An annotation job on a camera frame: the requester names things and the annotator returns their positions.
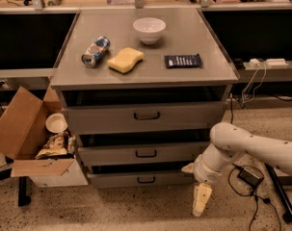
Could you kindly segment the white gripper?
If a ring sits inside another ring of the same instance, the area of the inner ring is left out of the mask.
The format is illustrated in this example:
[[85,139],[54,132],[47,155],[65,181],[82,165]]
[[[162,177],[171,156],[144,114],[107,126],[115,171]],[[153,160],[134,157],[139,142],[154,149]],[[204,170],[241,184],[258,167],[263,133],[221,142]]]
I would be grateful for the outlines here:
[[194,163],[183,167],[181,171],[194,174],[195,179],[199,182],[198,185],[194,186],[193,215],[200,217],[212,194],[212,187],[210,185],[214,185],[222,174],[211,169],[204,162],[201,154],[198,155]]

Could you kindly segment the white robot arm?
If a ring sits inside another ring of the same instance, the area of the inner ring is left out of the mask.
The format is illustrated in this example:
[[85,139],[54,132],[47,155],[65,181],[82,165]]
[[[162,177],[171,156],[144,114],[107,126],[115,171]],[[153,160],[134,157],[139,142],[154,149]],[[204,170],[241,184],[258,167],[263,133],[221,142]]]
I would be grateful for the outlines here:
[[206,149],[181,169],[198,181],[192,207],[195,217],[203,213],[222,170],[242,154],[249,154],[292,177],[292,141],[260,137],[230,123],[217,123],[210,130]]

